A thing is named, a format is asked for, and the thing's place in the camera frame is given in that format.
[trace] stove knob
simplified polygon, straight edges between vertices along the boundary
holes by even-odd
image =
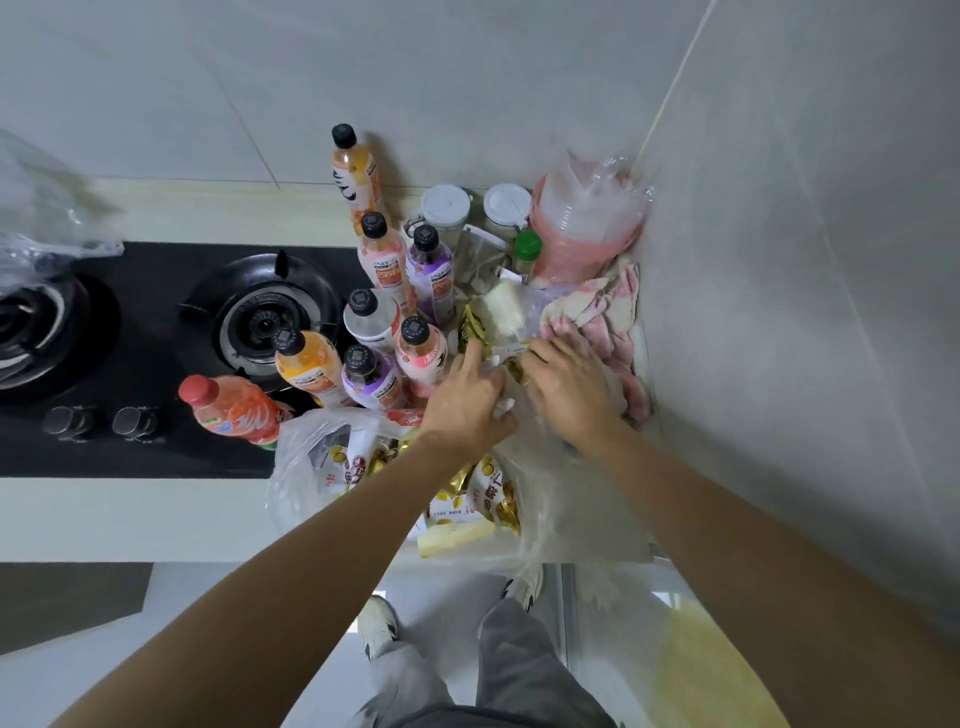
[[[113,417],[113,431],[128,440],[145,440],[156,431],[156,413],[139,407],[124,407]]]
[[[73,440],[95,425],[93,414],[78,407],[54,407],[43,416],[43,431],[61,440]]]

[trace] kitchen counter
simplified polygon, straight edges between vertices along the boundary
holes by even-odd
[[[98,180],[87,191],[112,210],[112,225],[130,241],[356,244],[333,184]],[[384,190],[395,215],[415,210],[420,193]],[[637,355],[645,361],[642,344]],[[245,561],[279,535],[265,491],[266,481],[255,479],[0,478],[0,561]],[[644,540],[634,541],[614,546],[615,556],[649,558]],[[487,559],[488,569],[508,569],[510,550],[509,539],[491,540],[471,550],[473,564]],[[395,560],[431,563],[414,545]]]

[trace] person's left hand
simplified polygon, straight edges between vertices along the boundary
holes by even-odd
[[[480,460],[505,437],[516,432],[516,418],[495,418],[493,408],[503,392],[507,373],[497,368],[480,373],[483,345],[472,340],[466,353],[450,365],[447,378],[427,402],[417,439],[433,438],[462,463]]]

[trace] pink towel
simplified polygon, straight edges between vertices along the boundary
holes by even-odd
[[[630,329],[636,318],[639,267],[626,258],[617,261],[619,274],[587,280],[576,290],[551,302],[540,315],[540,335],[562,336],[581,349],[586,339],[590,349],[619,377],[627,414],[637,422],[650,417],[650,401],[643,384],[634,375],[634,342]]]

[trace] hand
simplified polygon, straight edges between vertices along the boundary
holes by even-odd
[[[473,340],[467,344],[467,352],[453,360],[450,373],[426,404],[417,437],[434,438],[456,454],[461,464],[477,462],[516,432],[516,418],[509,412],[499,419],[493,417],[507,373],[497,368],[481,375],[482,357],[483,346]]]
[[[580,452],[620,425],[596,356],[584,356],[562,339],[535,339],[520,366],[530,377],[527,391],[537,411]]]

